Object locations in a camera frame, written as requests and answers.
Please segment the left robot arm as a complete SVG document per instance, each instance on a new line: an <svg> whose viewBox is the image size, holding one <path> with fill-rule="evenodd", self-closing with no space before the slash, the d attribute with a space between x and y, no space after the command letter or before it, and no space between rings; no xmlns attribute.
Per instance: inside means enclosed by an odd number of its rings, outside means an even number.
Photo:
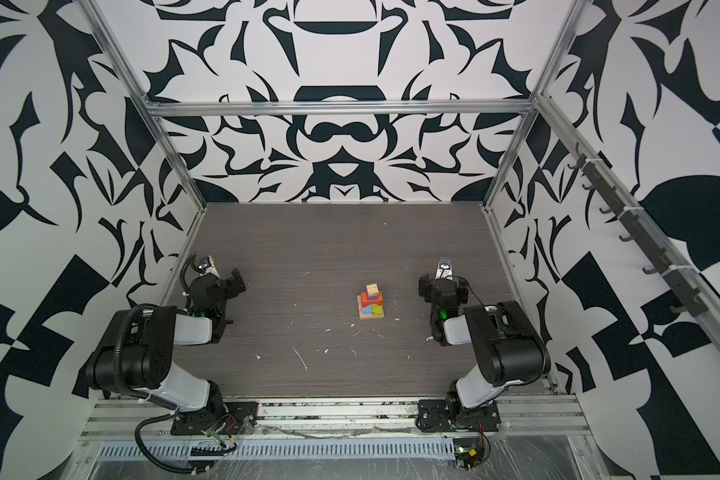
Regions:
<svg viewBox="0 0 720 480"><path fill-rule="evenodd" d="M179 274L185 305L139 304L115 312L85 365L94 390L148 401L179 414L220 417L217 384L173 359L177 347L217 344L231 321L227 303L246 291L238 269L222 276L212 257L190 256Z"/></svg>

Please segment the natural wood block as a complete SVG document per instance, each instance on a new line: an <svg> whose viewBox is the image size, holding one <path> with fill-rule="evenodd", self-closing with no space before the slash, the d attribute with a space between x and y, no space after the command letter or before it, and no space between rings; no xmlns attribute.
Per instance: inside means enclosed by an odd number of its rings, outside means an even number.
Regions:
<svg viewBox="0 0 720 480"><path fill-rule="evenodd" d="M357 310L358 310L358 318L359 318L360 320L381 319L381 318L384 317L384 316L383 316L383 317L373 317L372 315L370 315L370 316L364 316L364 315L362 314L362 309L363 309L363 308L361 307L361 303L360 303L360 295L358 295L358 296L357 296Z"/></svg>

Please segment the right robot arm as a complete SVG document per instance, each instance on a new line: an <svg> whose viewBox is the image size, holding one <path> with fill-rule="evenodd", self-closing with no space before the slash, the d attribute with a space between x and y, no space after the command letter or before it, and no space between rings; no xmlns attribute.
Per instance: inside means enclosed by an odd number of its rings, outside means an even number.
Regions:
<svg viewBox="0 0 720 480"><path fill-rule="evenodd" d="M446 405L457 419L488 407L508 388L531 384L551 370L539 333L518 302L488 305L476 299L471 284L453 272L448 257L433 276L419 278L419 296L430 305L431 336L442 346L473 348L475 366L455 380Z"/></svg>

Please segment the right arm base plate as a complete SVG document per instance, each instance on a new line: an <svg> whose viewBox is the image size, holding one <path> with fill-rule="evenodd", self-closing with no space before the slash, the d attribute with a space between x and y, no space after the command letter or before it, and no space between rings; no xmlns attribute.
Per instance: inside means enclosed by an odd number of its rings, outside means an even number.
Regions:
<svg viewBox="0 0 720 480"><path fill-rule="evenodd" d="M501 417L495 403L464 409L451 400L421 399L417 403L415 426L424 433L499 431Z"/></svg>

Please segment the orange wood block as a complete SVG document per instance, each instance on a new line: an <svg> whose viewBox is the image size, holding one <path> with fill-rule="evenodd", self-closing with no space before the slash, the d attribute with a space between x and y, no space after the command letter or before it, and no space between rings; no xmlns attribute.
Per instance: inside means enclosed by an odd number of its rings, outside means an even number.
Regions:
<svg viewBox="0 0 720 480"><path fill-rule="evenodd" d="M382 295L381 292L379 292L379 294L381 295L381 298L379 298L379 299L377 299L377 300L368 300L367 297L366 297L367 292L363 292L363 293L360 295L361 307L364 308L364 307L368 307L368 306L370 306L370 305L380 305L380 306L382 306L382 305L383 305L383 295Z"/></svg>

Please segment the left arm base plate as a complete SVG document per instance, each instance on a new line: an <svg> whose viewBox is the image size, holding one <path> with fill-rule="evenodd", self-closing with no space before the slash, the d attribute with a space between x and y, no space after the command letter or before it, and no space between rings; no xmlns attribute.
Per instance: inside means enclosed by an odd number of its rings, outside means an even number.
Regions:
<svg viewBox="0 0 720 480"><path fill-rule="evenodd" d="M220 435L237 435L257 423L259 403L255 401L225 402L216 411L209 407L193 412L180 412L173 420L173 436L201 435L212 430Z"/></svg>

